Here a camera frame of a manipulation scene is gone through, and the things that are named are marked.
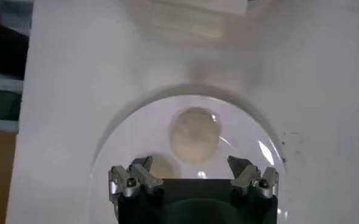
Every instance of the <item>metal bracket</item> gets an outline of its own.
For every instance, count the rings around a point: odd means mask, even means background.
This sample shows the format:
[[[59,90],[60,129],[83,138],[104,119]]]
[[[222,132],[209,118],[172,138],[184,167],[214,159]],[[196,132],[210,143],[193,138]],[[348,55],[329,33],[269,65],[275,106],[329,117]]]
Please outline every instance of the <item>metal bracket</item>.
[[[259,180],[260,171],[258,167],[253,165],[247,165],[238,178],[232,180],[230,183],[232,187],[240,191],[241,195],[247,195],[250,188]]]
[[[125,197],[133,197],[140,191],[140,183],[122,166],[113,166],[108,173],[108,188],[110,201],[114,203],[119,194]]]
[[[261,198],[278,196],[278,180],[279,174],[276,169],[267,167],[262,178],[254,184],[257,196]]]
[[[133,164],[129,167],[131,176],[137,178],[141,184],[145,185],[148,194],[163,193],[163,180],[152,176],[141,164]]]

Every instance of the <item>white surface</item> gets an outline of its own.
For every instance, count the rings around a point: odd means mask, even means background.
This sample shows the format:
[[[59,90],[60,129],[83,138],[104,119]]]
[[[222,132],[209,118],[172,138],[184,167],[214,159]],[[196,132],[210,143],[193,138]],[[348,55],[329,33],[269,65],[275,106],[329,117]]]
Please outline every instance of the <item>white surface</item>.
[[[219,147],[214,156],[204,163],[188,164],[178,159],[170,149],[169,133],[179,113],[201,107],[216,116],[221,127]],[[249,159],[264,172],[275,167],[279,172],[279,224],[286,223],[288,198],[286,170],[267,132],[246,112],[238,107],[211,97],[174,96],[140,108],[130,115],[108,137],[91,173],[89,203],[90,223],[116,223],[113,205],[108,200],[107,172],[114,165],[128,167],[135,158],[159,155],[172,167],[174,177],[233,179],[227,158],[232,155]]]
[[[216,88],[183,92],[228,91],[285,142],[290,223],[359,223],[358,5],[275,0],[242,52],[215,54],[143,44],[118,2],[35,1],[6,222],[88,223],[113,127],[143,99],[201,83]]]

